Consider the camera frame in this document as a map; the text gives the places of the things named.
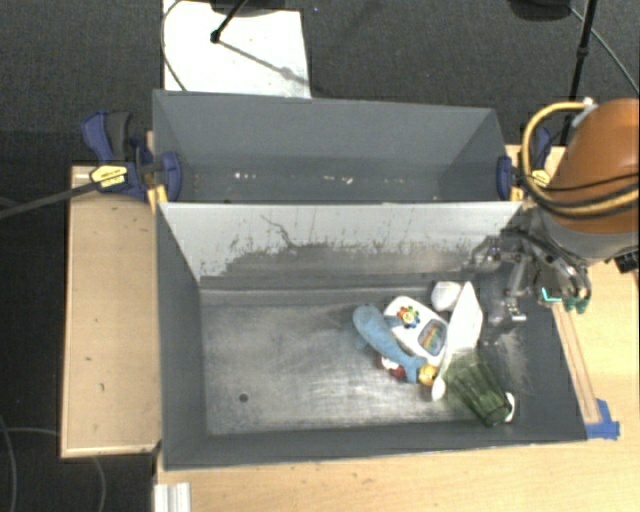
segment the blue clamp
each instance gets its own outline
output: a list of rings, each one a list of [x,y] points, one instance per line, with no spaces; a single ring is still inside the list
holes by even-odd
[[[611,439],[616,441],[620,437],[620,422],[611,420],[607,402],[599,398],[596,398],[596,402],[602,421],[591,425],[585,424],[584,428],[587,431],[587,437],[589,439]]]
[[[513,163],[511,158],[504,155],[498,158],[496,166],[496,188],[498,197],[503,201],[509,199],[511,195],[511,184],[513,182]]]
[[[175,151],[168,151],[162,154],[160,164],[154,164],[153,154],[144,140],[127,136],[130,117],[128,112],[107,113],[99,110],[80,125],[85,144],[95,153],[101,166],[117,163],[120,168],[126,169],[126,173],[122,171],[122,178],[108,186],[103,184],[97,187],[98,190],[146,202],[150,186],[143,182],[142,175],[154,172],[158,176],[164,172],[167,198],[169,201],[177,201],[182,188],[182,168],[178,155]]]

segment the gray panel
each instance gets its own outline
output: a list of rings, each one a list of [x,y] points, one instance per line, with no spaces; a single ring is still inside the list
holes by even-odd
[[[405,274],[455,270],[520,203],[161,205],[196,279],[276,270]]]
[[[164,217],[156,217],[163,454],[188,459],[205,432],[198,285]]]
[[[154,133],[183,201],[494,200],[504,153],[490,109],[369,101],[155,91]]]

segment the tripod leg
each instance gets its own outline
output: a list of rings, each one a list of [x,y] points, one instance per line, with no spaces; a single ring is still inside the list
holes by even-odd
[[[246,4],[248,1],[249,0],[238,0],[235,3],[235,5],[231,8],[231,11],[229,11],[229,14],[227,14],[227,17],[220,24],[220,26],[217,29],[215,29],[213,32],[211,32],[212,43],[215,44],[220,42],[220,36],[222,35],[222,31],[226,28],[226,26],[233,19],[233,17],[238,13],[240,9],[242,9],[242,7],[244,7],[244,4]]]
[[[582,24],[582,34],[580,35],[580,44],[578,45],[576,69],[573,72],[573,80],[571,81],[571,91],[569,92],[569,101],[575,101],[578,96],[578,87],[580,86],[580,78],[582,76],[582,67],[584,66],[584,60],[589,55],[589,38],[591,37],[591,27],[593,26],[593,19],[596,16],[596,6],[598,0],[588,0],[587,8],[584,15],[584,23]],[[565,121],[569,120],[571,116],[567,116]],[[565,123],[564,130],[562,131],[562,138],[560,144],[566,146],[567,139],[569,138],[570,123]]]

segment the black cable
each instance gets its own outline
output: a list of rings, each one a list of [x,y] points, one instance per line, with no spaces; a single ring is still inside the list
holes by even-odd
[[[583,185],[575,185],[572,187],[544,187],[545,190],[549,192],[573,192],[574,190],[584,190],[587,188],[599,187],[600,185],[608,185],[609,183],[614,183],[616,181],[626,180],[629,178],[633,178],[638,176],[637,172],[630,172],[628,174],[622,174],[620,176],[614,176],[613,178],[608,178],[606,180],[600,181],[592,181],[589,183],[585,183]]]
[[[572,208],[574,206],[589,206],[592,204],[602,203],[604,201],[609,201],[610,199],[617,199],[620,196],[627,194],[628,192],[633,192],[634,190],[638,190],[638,183],[630,183],[629,185],[625,185],[622,188],[614,190],[613,192],[607,192],[606,194],[602,194],[596,197],[590,197],[588,199],[580,199],[577,201],[547,201],[546,199],[541,199],[540,202],[548,204],[552,208]]]
[[[229,11],[229,14],[227,14],[224,20],[222,20],[222,23],[220,24],[220,26],[217,29],[215,29],[213,32],[211,32],[210,40],[212,43],[215,44],[220,42],[220,37],[222,36],[222,32],[224,31],[224,29],[227,27],[229,22],[235,17],[235,15],[238,14],[238,11],[242,9],[248,1],[249,0],[236,0],[236,3],[231,8],[231,11]]]
[[[46,428],[35,428],[35,427],[12,427],[7,428],[7,424],[4,422],[2,415],[0,414],[0,429],[2,429],[2,434],[7,445],[7,450],[9,450],[9,462],[11,464],[11,504],[9,505],[9,512],[15,512],[16,510],[16,502],[18,499],[18,468],[16,465],[16,456],[13,450],[13,445],[11,443],[10,432],[16,433],[27,433],[27,434],[44,434],[53,437],[60,437],[55,430],[49,430]],[[96,466],[98,471],[98,476],[100,477],[100,503],[98,505],[98,512],[102,512],[104,510],[104,504],[107,500],[107,479],[104,474],[104,469],[102,468],[102,464],[96,457],[91,457],[91,461]]]
[[[60,201],[73,199],[74,197],[78,197],[95,190],[95,183],[85,183],[84,185],[81,185],[79,187],[65,190],[64,192],[58,192],[57,194],[43,197],[41,199],[36,199],[35,201],[31,201],[29,203],[18,204],[17,206],[12,206],[11,208],[0,211],[0,220],[8,219],[9,217],[13,217],[14,215],[20,215],[21,213],[25,213],[31,210],[36,210],[37,208],[42,208],[43,206],[49,206],[51,204],[59,203]]]
[[[538,202],[537,205],[540,208],[542,208],[543,210],[555,215],[556,217],[562,217],[564,219],[570,219],[570,220],[588,220],[588,219],[603,219],[605,217],[611,217],[613,215],[618,215],[619,213],[627,212],[629,210],[632,210],[632,209],[638,207],[638,200],[635,199],[635,200],[631,201],[630,203],[623,204],[621,206],[617,206],[617,207],[615,207],[615,208],[613,208],[611,210],[607,210],[605,212],[583,213],[583,214],[580,214],[580,215],[576,215],[576,214],[572,214],[572,213],[566,213],[564,211],[556,210],[552,206],[549,206],[547,204],[543,204],[541,202]]]
[[[18,466],[16,464],[16,454],[13,451],[13,444],[11,444],[11,436],[9,436],[9,429],[2,418],[2,414],[0,414],[0,428],[2,429],[4,442],[7,445],[9,466],[11,468],[11,504],[9,505],[9,512],[14,512],[16,509],[16,500],[18,499]]]
[[[570,10],[571,10],[571,14],[573,14],[582,23],[584,23],[584,17],[580,15],[578,11],[576,11],[573,7],[571,7]],[[631,84],[631,87],[633,87],[633,90],[635,91],[636,96],[640,96],[640,90],[638,89],[638,86],[633,81],[633,78],[631,78],[631,74],[629,73],[629,71],[627,71],[627,68],[625,68],[624,64],[622,64],[622,61],[618,58],[615,52],[611,49],[611,47],[605,42],[603,37],[594,28],[591,28],[591,33],[593,34],[593,37],[596,38],[596,41],[600,43],[600,46],[602,46],[602,48],[604,48],[604,50],[609,54],[609,57],[613,59],[613,62],[616,64],[616,66],[618,66],[620,71],[622,71],[622,74],[624,75],[624,77],[627,79],[629,84]]]
[[[160,49],[162,50],[162,59],[164,60],[164,63],[167,66],[167,69],[169,70],[169,73],[171,73],[171,76],[176,81],[180,89],[182,89],[183,91],[187,91],[187,88],[184,86],[182,81],[178,78],[178,75],[174,71],[173,66],[169,62],[169,57],[167,57],[167,51],[166,51],[166,46],[164,42],[164,26],[167,22],[167,19],[169,18],[169,15],[173,12],[173,10],[184,1],[185,0],[176,0],[176,2],[167,9],[167,12],[163,14],[162,22],[160,23]]]
[[[0,206],[4,207],[4,208],[9,208],[11,206],[15,206],[18,203],[16,203],[14,200],[9,199],[8,197],[2,197],[0,196]]]

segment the blue tape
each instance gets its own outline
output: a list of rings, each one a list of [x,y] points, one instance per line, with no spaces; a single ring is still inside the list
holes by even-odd
[[[585,424],[589,439],[612,439],[616,441],[620,437],[620,422],[612,421],[609,406],[604,400],[596,398],[602,421],[600,423]]]

